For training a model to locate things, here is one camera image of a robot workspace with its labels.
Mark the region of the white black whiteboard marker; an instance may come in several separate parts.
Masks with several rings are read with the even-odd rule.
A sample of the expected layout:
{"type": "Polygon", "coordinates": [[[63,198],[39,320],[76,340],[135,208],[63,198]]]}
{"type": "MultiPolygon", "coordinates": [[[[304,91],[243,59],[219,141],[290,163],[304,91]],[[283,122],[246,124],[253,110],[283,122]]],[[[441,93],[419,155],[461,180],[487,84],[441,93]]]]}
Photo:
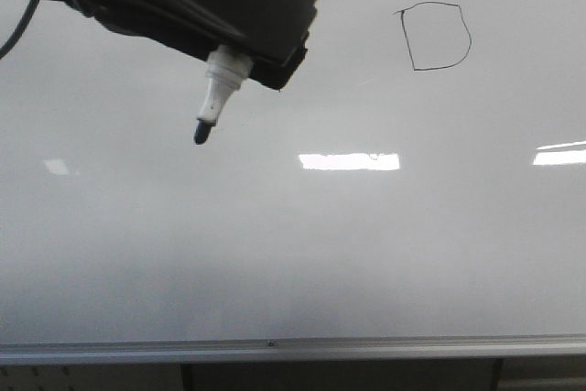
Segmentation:
{"type": "Polygon", "coordinates": [[[220,45],[207,59],[206,97],[197,116],[194,143],[204,144],[217,125],[222,110],[234,92],[241,88],[254,66],[253,60],[232,47],[220,45]]]}

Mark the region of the white whiteboard with aluminium frame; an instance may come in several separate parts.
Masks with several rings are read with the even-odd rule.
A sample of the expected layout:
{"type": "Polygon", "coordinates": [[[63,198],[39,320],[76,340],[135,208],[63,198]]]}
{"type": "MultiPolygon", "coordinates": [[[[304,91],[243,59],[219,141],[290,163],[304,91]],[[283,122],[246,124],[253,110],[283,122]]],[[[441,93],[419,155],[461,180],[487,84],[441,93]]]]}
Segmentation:
{"type": "Polygon", "coordinates": [[[1,62],[1,361],[582,354],[585,0],[319,0],[206,67],[42,3],[1,62]]]}

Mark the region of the grey perforated table frame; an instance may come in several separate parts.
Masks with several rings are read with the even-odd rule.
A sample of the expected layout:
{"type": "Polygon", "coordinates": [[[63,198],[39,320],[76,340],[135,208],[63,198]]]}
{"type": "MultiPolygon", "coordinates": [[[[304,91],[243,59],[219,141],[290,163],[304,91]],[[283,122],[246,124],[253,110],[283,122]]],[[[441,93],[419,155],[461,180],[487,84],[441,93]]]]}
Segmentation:
{"type": "Polygon", "coordinates": [[[4,390],[582,390],[582,355],[377,361],[34,365],[4,390]]]}

